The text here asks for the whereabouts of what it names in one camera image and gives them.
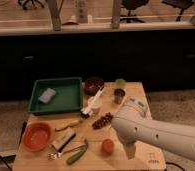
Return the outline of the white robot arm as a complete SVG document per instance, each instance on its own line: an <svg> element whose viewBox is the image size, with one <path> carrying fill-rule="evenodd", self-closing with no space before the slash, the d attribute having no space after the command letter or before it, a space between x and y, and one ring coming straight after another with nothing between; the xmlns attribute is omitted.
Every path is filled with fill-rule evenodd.
<svg viewBox="0 0 195 171"><path fill-rule="evenodd" d="M195 161L195 127L149 119L148 105L128 97L111 125L124 146L141 141Z"/></svg>

